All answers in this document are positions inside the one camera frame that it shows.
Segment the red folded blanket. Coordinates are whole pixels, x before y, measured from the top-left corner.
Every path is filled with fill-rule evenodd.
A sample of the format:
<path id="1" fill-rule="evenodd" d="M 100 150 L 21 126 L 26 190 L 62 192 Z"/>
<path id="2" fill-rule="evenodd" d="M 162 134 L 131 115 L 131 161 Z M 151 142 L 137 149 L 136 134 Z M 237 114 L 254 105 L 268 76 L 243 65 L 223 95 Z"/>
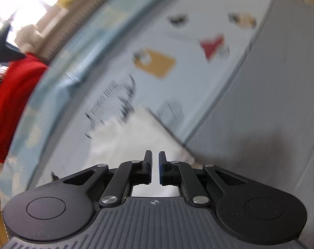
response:
<path id="1" fill-rule="evenodd" d="M 33 53 L 10 63 L 0 83 L 0 163 L 6 159 L 25 105 L 48 66 Z"/>

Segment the white plush toy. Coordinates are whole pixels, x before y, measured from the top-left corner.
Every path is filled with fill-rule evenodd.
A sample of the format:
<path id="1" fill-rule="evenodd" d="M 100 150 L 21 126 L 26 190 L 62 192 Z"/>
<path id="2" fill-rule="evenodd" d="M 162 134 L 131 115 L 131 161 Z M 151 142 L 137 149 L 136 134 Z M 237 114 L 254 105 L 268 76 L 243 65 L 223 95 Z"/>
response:
<path id="1" fill-rule="evenodd" d="M 39 32 L 38 26 L 34 24 L 21 28 L 16 33 L 14 40 L 15 44 L 22 53 L 32 53 L 39 58 L 42 57 L 41 50 L 45 41 L 45 36 Z"/>

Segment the printed deer bed sheet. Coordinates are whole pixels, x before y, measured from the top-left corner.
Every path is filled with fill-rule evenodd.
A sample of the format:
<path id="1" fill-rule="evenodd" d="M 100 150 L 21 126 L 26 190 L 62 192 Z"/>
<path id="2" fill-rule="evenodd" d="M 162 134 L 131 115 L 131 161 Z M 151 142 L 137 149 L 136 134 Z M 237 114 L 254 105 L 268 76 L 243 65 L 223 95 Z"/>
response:
<path id="1" fill-rule="evenodd" d="M 92 163 L 88 150 L 102 124 L 148 109 L 184 141 L 244 57 L 273 0 L 166 0 L 145 15 L 115 57 L 78 97 L 32 183 Z"/>

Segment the dark teal shark plush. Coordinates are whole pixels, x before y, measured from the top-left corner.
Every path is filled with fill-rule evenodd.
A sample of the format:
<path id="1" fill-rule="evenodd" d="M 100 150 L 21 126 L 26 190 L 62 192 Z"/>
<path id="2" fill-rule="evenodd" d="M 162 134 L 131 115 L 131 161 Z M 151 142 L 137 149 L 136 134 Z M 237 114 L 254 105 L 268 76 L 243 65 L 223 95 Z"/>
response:
<path id="1" fill-rule="evenodd" d="M 0 30 L 0 64 L 23 59 L 25 54 L 6 41 L 11 24 L 7 21 Z"/>

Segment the white long-sleeve shirt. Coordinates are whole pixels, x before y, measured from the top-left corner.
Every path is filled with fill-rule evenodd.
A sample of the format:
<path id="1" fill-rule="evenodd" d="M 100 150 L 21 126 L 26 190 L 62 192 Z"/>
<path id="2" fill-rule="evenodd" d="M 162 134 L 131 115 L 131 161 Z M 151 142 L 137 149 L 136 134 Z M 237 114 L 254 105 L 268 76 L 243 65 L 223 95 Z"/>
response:
<path id="1" fill-rule="evenodd" d="M 158 154 L 164 151 L 168 161 L 182 161 L 196 169 L 202 165 L 144 107 L 136 109 L 126 122 L 112 117 L 90 132 L 91 147 L 84 167 L 106 164 L 117 168 L 125 161 L 142 160 L 152 151 L 152 182 L 134 186 L 136 197 L 177 197 L 178 188 L 159 183 Z"/>

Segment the light blue patterned cloth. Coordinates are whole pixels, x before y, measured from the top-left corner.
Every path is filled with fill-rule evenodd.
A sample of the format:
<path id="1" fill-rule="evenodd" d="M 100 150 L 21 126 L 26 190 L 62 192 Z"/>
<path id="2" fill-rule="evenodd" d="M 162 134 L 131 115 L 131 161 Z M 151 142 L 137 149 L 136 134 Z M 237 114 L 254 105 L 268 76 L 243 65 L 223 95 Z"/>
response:
<path id="1" fill-rule="evenodd" d="M 158 0 L 106 0 L 50 63 L 21 115 L 0 176 L 1 207 L 25 191 L 65 106 L 106 51 Z"/>

